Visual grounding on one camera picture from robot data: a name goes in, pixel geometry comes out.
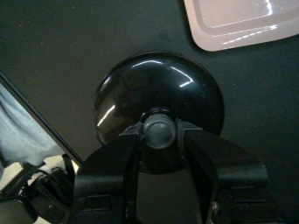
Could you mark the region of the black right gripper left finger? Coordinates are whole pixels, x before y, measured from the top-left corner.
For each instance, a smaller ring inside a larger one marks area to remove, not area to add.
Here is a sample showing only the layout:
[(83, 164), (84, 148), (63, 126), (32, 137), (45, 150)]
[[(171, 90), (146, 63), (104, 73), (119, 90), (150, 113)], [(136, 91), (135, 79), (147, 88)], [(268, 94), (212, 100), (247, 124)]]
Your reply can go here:
[(140, 129), (130, 126), (79, 168), (70, 224), (136, 224)]

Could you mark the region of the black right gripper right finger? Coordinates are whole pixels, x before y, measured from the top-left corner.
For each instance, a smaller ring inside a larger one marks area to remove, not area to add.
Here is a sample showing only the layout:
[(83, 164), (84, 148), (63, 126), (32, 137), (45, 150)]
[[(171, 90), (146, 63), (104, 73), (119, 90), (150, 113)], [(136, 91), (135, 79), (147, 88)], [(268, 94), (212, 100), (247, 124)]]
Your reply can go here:
[(190, 122), (176, 126), (202, 224), (284, 224), (258, 156)]

